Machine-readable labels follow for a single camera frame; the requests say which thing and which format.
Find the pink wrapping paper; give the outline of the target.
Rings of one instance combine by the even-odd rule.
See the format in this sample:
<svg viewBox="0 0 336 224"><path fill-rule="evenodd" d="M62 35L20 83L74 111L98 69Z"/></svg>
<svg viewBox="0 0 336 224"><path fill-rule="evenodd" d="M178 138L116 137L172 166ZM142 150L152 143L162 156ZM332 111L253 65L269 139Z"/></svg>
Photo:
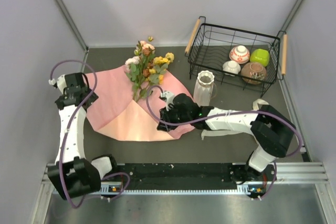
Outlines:
<svg viewBox="0 0 336 224"><path fill-rule="evenodd" d="M125 66L87 74L91 87L96 87L98 99L87 110L92 128L118 141L155 142L177 140L194 130L191 125L179 126L164 132L157 130L158 121L149 113L159 116L165 102L159 99L159 89L154 89L149 101L133 100L132 84L125 74Z"/></svg>

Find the artificial flower bunch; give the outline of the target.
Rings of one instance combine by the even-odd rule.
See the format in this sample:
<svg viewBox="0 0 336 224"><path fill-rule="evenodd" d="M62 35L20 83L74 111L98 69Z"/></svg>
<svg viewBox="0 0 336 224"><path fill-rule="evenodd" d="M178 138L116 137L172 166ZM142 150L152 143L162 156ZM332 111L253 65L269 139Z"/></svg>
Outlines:
<svg viewBox="0 0 336 224"><path fill-rule="evenodd" d="M152 45L154 38L139 40L134 50L134 56L125 61L125 74L131 81L132 99L138 102L147 96L149 87L163 83L164 74L175 55L172 52L157 56Z"/></svg>

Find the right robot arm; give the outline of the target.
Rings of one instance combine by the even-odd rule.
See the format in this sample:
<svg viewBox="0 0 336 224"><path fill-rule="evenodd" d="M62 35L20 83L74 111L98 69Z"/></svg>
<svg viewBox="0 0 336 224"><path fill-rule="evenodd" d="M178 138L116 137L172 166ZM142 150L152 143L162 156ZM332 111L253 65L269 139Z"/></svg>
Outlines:
<svg viewBox="0 0 336 224"><path fill-rule="evenodd" d="M169 132L191 125L205 136L245 133L257 142L242 171L232 174L236 182L253 181L264 174L268 164L287 156L296 127L268 103L259 103L251 111L223 110L195 103L184 93L164 91L159 98L165 107L159 110L159 131Z"/></svg>

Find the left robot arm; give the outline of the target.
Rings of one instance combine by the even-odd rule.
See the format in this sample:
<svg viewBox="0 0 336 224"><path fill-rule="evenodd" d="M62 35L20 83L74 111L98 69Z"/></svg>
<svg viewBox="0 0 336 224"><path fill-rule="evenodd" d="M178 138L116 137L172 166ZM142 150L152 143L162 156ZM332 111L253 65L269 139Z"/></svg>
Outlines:
<svg viewBox="0 0 336 224"><path fill-rule="evenodd" d="M112 155L102 155L88 161L84 151L84 123L87 109L98 99L89 87L84 73L64 74L50 84L61 92L55 101L61 128L59 151L47 175L56 191L66 200L94 193L101 181L114 180L119 168Z"/></svg>

